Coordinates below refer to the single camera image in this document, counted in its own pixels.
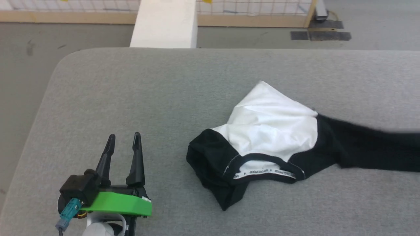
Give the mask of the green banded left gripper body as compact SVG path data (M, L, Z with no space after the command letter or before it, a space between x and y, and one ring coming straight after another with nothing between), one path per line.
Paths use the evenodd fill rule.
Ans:
M82 191L80 218L93 212L117 213L123 216L145 217L152 215L153 205L144 184L128 186L98 186Z

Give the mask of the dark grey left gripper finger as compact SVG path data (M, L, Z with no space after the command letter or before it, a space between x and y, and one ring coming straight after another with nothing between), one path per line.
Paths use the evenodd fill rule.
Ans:
M99 188L106 188L111 186L109 179L111 158L115 149L115 134L111 134L107 140L104 151L100 157L99 163L96 166L96 173L98 175Z
M126 185L131 187L143 187L145 185L145 174L141 134L139 132L135 132L132 149L134 153L130 172L126 178Z

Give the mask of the black and white raglan shirt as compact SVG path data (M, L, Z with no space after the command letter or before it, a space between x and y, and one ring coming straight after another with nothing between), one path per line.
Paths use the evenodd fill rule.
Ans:
M186 160L226 211L251 181L293 184L334 164L420 173L420 131L389 132L327 117L260 81L226 124L189 143Z

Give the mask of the white rectangular pillar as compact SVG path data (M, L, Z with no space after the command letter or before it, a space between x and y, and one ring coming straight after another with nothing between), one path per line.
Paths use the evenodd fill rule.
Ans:
M131 48L197 47L196 0L141 0Z

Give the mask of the wide black floor mat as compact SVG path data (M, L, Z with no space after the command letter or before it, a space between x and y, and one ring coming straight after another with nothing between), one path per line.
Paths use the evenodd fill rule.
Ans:
M350 32L340 31L291 31L290 38L310 41L349 41L352 36Z

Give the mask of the small black floor mat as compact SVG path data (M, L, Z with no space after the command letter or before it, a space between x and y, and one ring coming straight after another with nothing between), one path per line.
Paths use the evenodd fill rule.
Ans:
M309 24L309 29L323 29L323 28L331 28L331 29L344 29L344 25L342 21L338 20L313 20Z

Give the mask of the grey metal fence foot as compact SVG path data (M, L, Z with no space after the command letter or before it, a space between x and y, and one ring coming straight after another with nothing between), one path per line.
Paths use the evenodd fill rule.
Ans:
M327 18L328 18L328 10L326 8L324 0L316 0L314 19L326 20Z

